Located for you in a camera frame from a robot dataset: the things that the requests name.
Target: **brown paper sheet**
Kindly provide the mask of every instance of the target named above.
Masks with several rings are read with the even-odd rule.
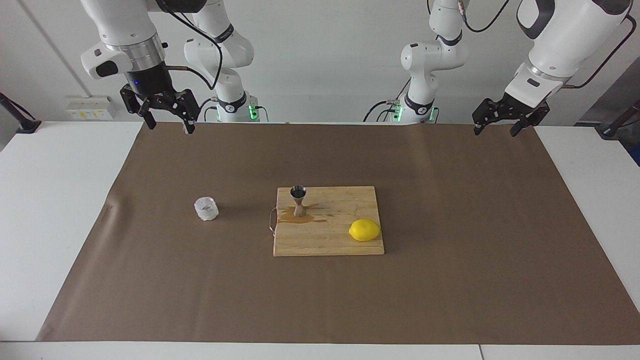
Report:
[[[639,344],[544,146],[508,129],[143,128],[38,339]],[[293,184],[375,186],[387,253],[274,258],[269,211]]]

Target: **lemon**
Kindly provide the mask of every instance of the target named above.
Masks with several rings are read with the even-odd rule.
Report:
[[[380,235],[380,226],[373,220],[361,218],[351,224],[349,235],[358,241],[371,241]]]

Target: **cutting board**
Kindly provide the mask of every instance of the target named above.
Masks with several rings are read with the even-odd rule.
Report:
[[[293,215],[295,202],[290,188],[278,188],[274,256],[382,255],[382,232],[377,238],[359,242],[349,235],[351,223],[368,218],[380,224],[373,186],[307,188],[302,204],[304,217]]]

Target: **metal jigger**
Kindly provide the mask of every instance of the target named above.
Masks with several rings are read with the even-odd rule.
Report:
[[[302,200],[305,198],[305,195],[307,194],[307,188],[305,188],[302,185],[296,185],[293,186],[291,188],[291,197],[293,198],[293,201],[296,202],[296,209],[294,209],[293,211],[293,216],[295,217],[303,217],[307,214],[307,209],[305,209],[304,206],[302,206]]]

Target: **spilled liquid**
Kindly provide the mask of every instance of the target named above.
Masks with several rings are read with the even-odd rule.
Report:
[[[317,206],[318,204],[306,205],[305,208],[307,210]],[[303,217],[296,217],[293,215],[293,211],[296,209],[295,206],[291,206],[288,208],[284,208],[282,211],[282,216],[278,219],[278,222],[285,222],[288,224],[307,224],[310,222],[327,222],[325,219],[320,219],[315,216],[309,215],[309,212]],[[325,216],[333,217],[333,214],[327,214]]]

